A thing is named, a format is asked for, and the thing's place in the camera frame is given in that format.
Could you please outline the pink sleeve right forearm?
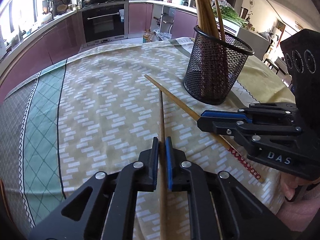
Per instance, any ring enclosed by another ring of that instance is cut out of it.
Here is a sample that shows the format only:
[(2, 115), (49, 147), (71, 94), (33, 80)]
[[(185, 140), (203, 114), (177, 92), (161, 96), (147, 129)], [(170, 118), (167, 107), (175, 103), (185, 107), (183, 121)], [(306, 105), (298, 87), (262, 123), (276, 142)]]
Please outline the pink sleeve right forearm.
[(284, 202), (276, 216), (291, 230), (302, 232), (319, 210), (319, 193), (307, 193), (299, 202)]

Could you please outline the right hand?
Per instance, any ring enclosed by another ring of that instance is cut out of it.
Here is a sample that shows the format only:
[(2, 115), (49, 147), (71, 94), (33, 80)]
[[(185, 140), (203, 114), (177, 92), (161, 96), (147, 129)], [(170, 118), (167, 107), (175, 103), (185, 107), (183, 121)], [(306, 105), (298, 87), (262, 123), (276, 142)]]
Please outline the right hand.
[(291, 200), (294, 197), (297, 187), (310, 185), (311, 183), (311, 181), (293, 176), (291, 174), (283, 172), (280, 174), (280, 188), (287, 200)]

